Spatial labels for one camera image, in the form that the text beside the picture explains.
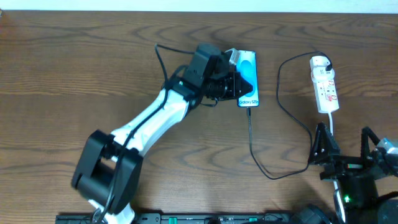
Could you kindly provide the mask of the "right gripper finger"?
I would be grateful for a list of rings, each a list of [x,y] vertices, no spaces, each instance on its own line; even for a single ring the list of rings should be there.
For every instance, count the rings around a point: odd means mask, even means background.
[[[310,165],[328,164],[340,153],[340,147],[326,124],[323,122],[318,123],[308,163]]]
[[[371,140],[375,146],[381,141],[373,130],[366,126],[361,130],[361,160],[363,162],[370,162],[378,158],[377,151],[370,151],[369,140]]]

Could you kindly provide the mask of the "blue Galaxy smartphone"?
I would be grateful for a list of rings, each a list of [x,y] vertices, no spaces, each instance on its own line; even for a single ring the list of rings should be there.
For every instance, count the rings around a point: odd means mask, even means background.
[[[248,82],[252,88],[251,91],[237,99],[239,107],[257,107],[259,106],[259,89],[257,81],[257,65],[255,51],[240,50],[240,56],[237,63],[237,71],[241,74],[243,80]]]

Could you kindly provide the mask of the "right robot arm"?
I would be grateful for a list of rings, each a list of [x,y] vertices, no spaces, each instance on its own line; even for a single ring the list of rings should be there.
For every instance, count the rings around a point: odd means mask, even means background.
[[[333,193],[336,215],[328,217],[309,205],[290,223],[397,223],[397,192],[379,195],[376,181],[397,176],[397,142],[380,139],[369,128],[361,130],[358,157],[344,156],[324,123],[316,128],[311,165],[323,166],[321,180],[338,184]]]

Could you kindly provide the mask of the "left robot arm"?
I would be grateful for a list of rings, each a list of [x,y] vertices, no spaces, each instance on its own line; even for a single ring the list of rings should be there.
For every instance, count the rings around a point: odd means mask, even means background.
[[[199,44],[187,55],[190,63],[164,74],[158,97],[143,112],[109,134],[96,130],[86,140],[72,187],[94,206],[90,223],[131,223],[130,202],[149,149],[204,98],[237,100],[254,90],[241,69],[246,51]]]

